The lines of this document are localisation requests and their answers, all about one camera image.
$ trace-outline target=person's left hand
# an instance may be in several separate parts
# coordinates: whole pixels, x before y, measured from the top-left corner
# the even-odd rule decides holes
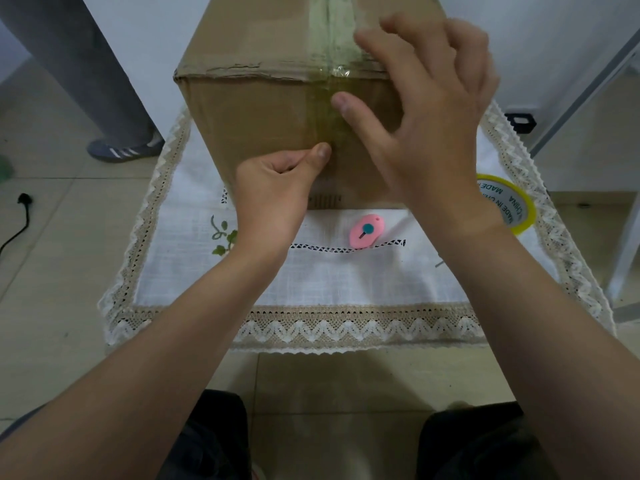
[[[265,251],[284,262],[307,211],[311,184],[331,156],[328,143],[311,150],[251,158],[236,170],[236,248]]]

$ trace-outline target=box top flap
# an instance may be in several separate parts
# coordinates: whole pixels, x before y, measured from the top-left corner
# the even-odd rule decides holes
[[[395,11],[444,16],[437,0],[211,0],[174,78],[386,78],[353,31]]]

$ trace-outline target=gray sneaker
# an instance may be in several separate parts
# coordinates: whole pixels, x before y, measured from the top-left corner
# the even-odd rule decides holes
[[[89,143],[86,147],[86,151],[96,160],[107,163],[124,163],[139,158],[156,157],[162,151],[164,146],[164,139],[156,131],[154,137],[151,138],[148,144],[140,146],[130,146],[128,148],[116,148],[110,144],[104,142],[104,140],[97,139]]]

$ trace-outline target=beige lace border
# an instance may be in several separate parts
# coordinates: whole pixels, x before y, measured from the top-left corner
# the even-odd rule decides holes
[[[168,192],[173,170],[189,138],[191,119],[184,110],[172,128],[149,184],[125,252],[123,266],[99,302],[108,349],[130,339],[163,307],[132,304],[157,211]],[[611,308],[546,192],[528,152],[496,103],[482,127],[499,149],[514,182],[538,209],[536,229],[554,259],[566,292],[577,298],[609,332]],[[474,346],[484,332],[468,303],[419,303],[411,306],[262,306],[254,307],[232,349],[256,352],[333,353],[398,346]]]

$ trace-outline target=shoe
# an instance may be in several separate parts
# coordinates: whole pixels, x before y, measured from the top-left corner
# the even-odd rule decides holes
[[[251,480],[267,480],[262,469],[254,462],[251,463]]]
[[[124,163],[139,158],[156,157],[162,151],[164,146],[164,139],[157,131],[154,133],[153,138],[148,144],[142,144],[140,146],[129,146],[127,148],[116,148],[110,144],[104,142],[104,140],[97,139],[89,143],[86,147],[86,151],[96,160],[107,163]]]

